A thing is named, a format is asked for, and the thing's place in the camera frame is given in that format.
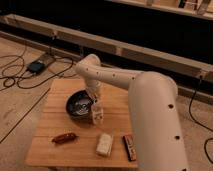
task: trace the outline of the chocolate bar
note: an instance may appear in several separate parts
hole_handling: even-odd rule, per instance
[[[126,147],[129,161],[136,161],[136,151],[133,144],[133,137],[131,134],[123,136],[123,141]]]

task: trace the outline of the black bowl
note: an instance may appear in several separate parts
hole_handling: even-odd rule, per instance
[[[93,100],[89,97],[86,90],[74,93],[67,101],[66,111],[72,119],[87,118],[91,112]]]

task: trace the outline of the small package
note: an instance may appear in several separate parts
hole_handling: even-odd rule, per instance
[[[129,161],[136,160],[136,151],[133,144],[133,137],[131,134],[123,136],[123,141],[126,147]]]
[[[96,149],[97,154],[101,156],[105,156],[105,157],[110,156],[112,143],[113,143],[112,135],[109,135],[106,133],[101,134],[98,145],[97,145],[97,149]]]

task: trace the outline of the black wall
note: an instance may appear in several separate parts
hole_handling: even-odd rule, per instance
[[[103,0],[11,0],[10,8],[29,18],[213,64],[210,20]]]
[[[0,15],[6,15],[11,12],[10,10],[10,1],[9,0],[1,0],[0,1]]]

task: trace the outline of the sausage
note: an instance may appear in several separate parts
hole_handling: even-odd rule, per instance
[[[56,144],[63,144],[69,141],[74,141],[78,136],[75,133],[67,133],[56,136],[52,139],[52,142]]]

